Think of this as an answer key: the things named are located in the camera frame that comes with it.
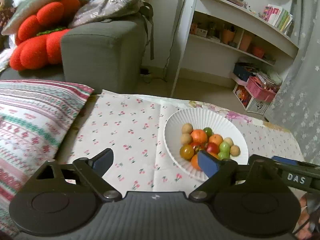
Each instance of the striped pillow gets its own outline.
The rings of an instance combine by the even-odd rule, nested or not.
[[[47,80],[0,80],[0,230],[16,232],[8,207],[48,159],[93,89]]]

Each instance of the curtain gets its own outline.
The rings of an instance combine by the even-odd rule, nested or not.
[[[305,160],[319,165],[320,2],[297,0],[294,10],[296,19],[291,38],[299,51],[265,117],[289,129]]]

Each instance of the plate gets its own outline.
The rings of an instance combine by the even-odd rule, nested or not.
[[[188,175],[199,181],[206,181],[208,177],[203,171],[192,167],[191,163],[180,157],[181,128],[185,123],[191,123],[193,129],[210,127],[213,133],[223,138],[230,137],[235,145],[240,147],[240,155],[231,156],[238,164],[246,165],[249,159],[247,143],[241,132],[233,123],[223,116],[207,109],[188,108],[175,112],[169,117],[164,127],[164,144],[172,160]]]

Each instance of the baseboard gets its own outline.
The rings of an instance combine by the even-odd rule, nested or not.
[[[150,73],[152,73],[152,77],[163,77],[163,68],[153,67],[153,66],[142,66],[143,68],[147,68]],[[180,78],[197,80],[201,82],[206,82],[210,84],[219,85],[227,88],[234,88],[236,82],[231,78],[221,77],[214,74],[204,73],[200,71],[190,70],[186,68],[180,69],[179,72]]]

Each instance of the pink basket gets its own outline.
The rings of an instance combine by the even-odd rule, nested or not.
[[[254,98],[261,101],[271,102],[276,96],[276,93],[274,93],[273,91],[267,91],[261,88],[255,81],[253,81],[253,77],[249,77],[247,89],[250,91]]]

